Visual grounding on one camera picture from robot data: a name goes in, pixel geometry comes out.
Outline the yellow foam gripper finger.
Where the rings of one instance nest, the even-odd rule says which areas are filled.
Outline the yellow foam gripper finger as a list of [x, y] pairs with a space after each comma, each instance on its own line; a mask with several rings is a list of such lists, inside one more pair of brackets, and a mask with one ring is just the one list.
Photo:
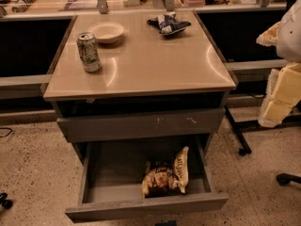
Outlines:
[[301, 64], [290, 63], [281, 70], [273, 69], [261, 104], [259, 125], [268, 128], [280, 125], [300, 101]]
[[279, 22], [273, 24], [256, 38], [256, 43], [262, 46], [276, 46]]

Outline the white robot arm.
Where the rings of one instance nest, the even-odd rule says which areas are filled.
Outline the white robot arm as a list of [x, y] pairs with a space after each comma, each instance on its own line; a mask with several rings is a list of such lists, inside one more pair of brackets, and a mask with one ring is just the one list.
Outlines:
[[256, 43], [275, 46], [277, 55], [288, 61], [282, 69], [270, 72], [258, 117], [260, 126], [273, 128], [301, 101], [301, 0], [296, 0], [280, 22], [260, 34]]

